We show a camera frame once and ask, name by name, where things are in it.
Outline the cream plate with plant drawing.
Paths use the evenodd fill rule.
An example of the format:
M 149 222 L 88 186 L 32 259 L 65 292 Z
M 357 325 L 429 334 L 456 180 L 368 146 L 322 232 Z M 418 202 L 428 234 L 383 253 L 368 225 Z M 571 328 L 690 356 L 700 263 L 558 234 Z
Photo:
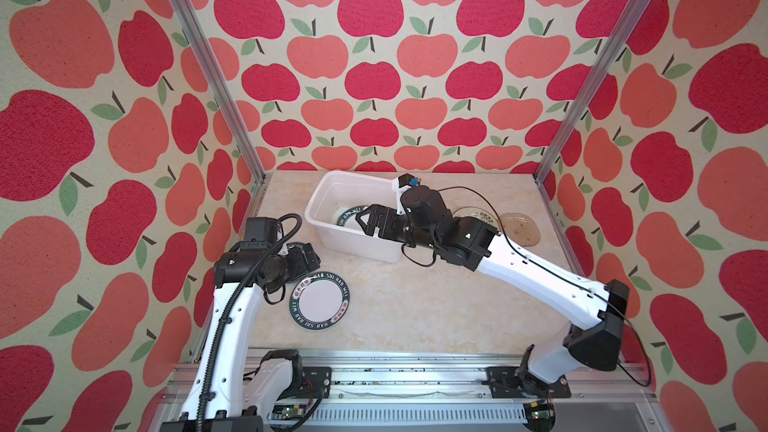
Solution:
M 459 207 L 453 211 L 453 216 L 457 218 L 473 217 L 489 224 L 490 226 L 496 229 L 499 229 L 498 220 L 496 219 L 495 215 L 481 207 L 475 207 L 475 206 Z

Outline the white plate lettered dark rim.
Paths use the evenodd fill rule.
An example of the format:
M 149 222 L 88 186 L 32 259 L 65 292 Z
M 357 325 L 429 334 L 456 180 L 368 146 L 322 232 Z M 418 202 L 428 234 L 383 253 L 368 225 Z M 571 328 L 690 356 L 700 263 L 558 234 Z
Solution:
M 346 210 L 340 210 L 340 214 L 336 218 L 335 224 L 339 227 L 361 231 L 362 227 L 357 222 L 356 216 L 366 208 L 367 205 L 358 205 Z

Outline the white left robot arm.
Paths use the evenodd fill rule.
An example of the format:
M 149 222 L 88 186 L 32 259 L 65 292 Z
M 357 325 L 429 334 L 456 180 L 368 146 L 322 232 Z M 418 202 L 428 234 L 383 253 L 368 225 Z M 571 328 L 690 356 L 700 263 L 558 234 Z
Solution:
M 310 244 L 292 240 L 301 225 L 296 213 L 251 217 L 243 240 L 215 263 L 213 312 L 198 372 L 178 419 L 162 423 L 161 430 L 267 431 L 279 400 L 304 398 L 307 405 L 287 427 L 295 431 L 317 411 L 325 388 L 306 380 L 295 349 L 267 352 L 253 378 L 245 378 L 259 306 L 320 265 Z

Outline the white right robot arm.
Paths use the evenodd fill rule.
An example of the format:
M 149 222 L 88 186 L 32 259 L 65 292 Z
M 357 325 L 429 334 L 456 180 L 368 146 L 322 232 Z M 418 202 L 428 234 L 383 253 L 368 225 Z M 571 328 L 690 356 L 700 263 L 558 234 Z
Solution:
M 629 302 L 625 284 L 573 274 L 478 218 L 455 217 L 440 192 L 424 185 L 406 187 L 397 197 L 397 208 L 374 204 L 356 215 L 366 235 L 429 248 L 434 257 L 510 284 L 568 319 L 548 341 L 526 349 L 515 371 L 522 393 L 543 396 L 580 367 L 606 372 L 617 368 Z

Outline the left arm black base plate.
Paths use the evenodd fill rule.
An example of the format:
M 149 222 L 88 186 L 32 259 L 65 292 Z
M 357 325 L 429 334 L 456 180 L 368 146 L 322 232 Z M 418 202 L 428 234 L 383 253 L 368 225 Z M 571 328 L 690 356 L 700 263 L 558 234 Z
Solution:
M 330 386 L 332 383 L 332 371 L 333 369 L 331 367 L 304 366 L 297 397 L 317 398 L 319 393 L 322 392 L 322 397 L 327 399 L 330 394 Z

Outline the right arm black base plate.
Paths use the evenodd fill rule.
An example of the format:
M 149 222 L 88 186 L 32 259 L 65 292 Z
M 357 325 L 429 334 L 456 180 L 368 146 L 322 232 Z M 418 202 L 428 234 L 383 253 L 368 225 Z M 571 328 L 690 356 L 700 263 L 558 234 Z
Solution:
M 494 399 L 567 399 L 572 397 L 564 376 L 547 384 L 532 375 L 517 373 L 517 367 L 488 367 L 483 382 Z

